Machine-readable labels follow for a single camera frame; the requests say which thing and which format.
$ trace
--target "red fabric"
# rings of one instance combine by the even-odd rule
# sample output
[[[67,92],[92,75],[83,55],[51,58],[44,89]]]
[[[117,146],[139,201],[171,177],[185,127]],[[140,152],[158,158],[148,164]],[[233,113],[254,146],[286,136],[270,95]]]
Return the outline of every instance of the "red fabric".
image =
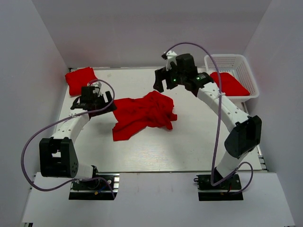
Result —
[[[250,92],[243,87],[239,81],[227,72],[221,72],[222,91],[226,96],[249,96]],[[210,74],[215,83],[219,86],[218,74],[213,72]]]
[[[87,86],[87,83],[97,79],[94,70],[90,67],[69,72],[65,75],[66,82],[70,86],[70,96],[81,95],[81,88]]]
[[[157,91],[143,98],[122,98],[115,100],[114,115],[118,123],[113,128],[114,141],[128,140],[132,135],[149,127],[163,127],[172,130],[171,121],[177,120],[172,113],[174,102]]]

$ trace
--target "robotic arm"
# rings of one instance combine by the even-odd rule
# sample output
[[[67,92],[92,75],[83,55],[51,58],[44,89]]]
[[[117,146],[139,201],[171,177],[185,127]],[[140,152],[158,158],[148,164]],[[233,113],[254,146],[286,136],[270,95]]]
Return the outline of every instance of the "robotic arm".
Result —
[[[89,166],[78,162],[74,143],[80,131],[91,117],[105,114],[116,109],[114,103],[103,111],[89,113],[89,111],[101,110],[111,101],[109,91],[105,93],[107,102],[100,92],[99,81],[90,86],[82,87],[81,96],[76,98],[72,104],[71,119],[65,121],[61,128],[50,138],[43,138],[39,144],[40,169],[42,176],[67,177],[76,179],[92,178],[97,172],[95,166]]]
[[[163,80],[166,80],[167,89],[184,85],[186,90],[191,91],[218,115],[219,88],[207,73],[197,72],[193,56],[189,53],[177,55],[169,51],[162,57],[167,60],[167,65],[155,71],[153,88],[163,92]],[[230,134],[224,143],[226,152],[215,168],[216,181],[236,170],[245,156],[260,143],[261,136],[261,119],[249,116],[226,96],[222,96],[222,121]]]

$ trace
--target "white table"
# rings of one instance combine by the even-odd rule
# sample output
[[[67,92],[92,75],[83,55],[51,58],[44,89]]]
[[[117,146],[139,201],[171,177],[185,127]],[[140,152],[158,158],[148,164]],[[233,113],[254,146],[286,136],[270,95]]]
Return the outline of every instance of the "white table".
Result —
[[[114,87],[116,99],[140,98],[153,91],[154,71],[155,69],[104,69],[95,70],[95,75]],[[103,92],[108,89],[103,85]],[[163,94],[174,100],[173,112],[178,115],[178,120],[172,122],[172,131],[147,127],[128,141],[113,142],[112,129],[117,122],[113,113],[94,117],[84,126],[75,142],[78,160],[97,166],[101,172],[210,171],[216,114],[183,86],[165,90]],[[67,88],[60,119],[69,115],[74,99],[75,97],[70,97]],[[228,134],[222,124],[217,163],[225,152],[224,141]],[[250,162],[254,170],[261,170],[256,149],[244,161]]]
[[[283,227],[294,221],[275,173],[256,173],[243,201],[199,201],[196,173],[122,173],[114,201],[68,200],[70,184],[33,189],[22,218],[33,227]],[[249,173],[239,174],[242,185]],[[37,174],[50,188],[67,179]]]

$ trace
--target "white basket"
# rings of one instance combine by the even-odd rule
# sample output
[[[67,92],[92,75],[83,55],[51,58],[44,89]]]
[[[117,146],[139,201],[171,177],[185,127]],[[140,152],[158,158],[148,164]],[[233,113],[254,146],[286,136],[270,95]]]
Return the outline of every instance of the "white basket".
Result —
[[[233,102],[246,102],[259,96],[256,81],[246,58],[240,54],[212,54],[220,72],[228,72],[235,77],[249,92],[249,96],[227,96]],[[204,57],[206,72],[215,72],[215,67],[208,55]]]

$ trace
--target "white backdrop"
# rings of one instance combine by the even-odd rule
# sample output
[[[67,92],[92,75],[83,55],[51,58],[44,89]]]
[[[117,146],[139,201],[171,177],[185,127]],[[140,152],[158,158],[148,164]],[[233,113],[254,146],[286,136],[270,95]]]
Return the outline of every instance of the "white backdrop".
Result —
[[[57,120],[67,67],[30,0],[0,3],[0,226],[19,226],[29,193],[20,168],[29,137]],[[42,136],[50,136],[50,131]],[[30,177],[39,170],[39,139],[29,146]]]
[[[270,0],[33,0],[68,67],[161,66],[181,41],[243,54]],[[204,53],[182,46],[204,64]]]
[[[273,0],[245,56],[260,96],[248,102],[262,121],[261,150],[277,172],[296,226],[303,226],[303,1]]]

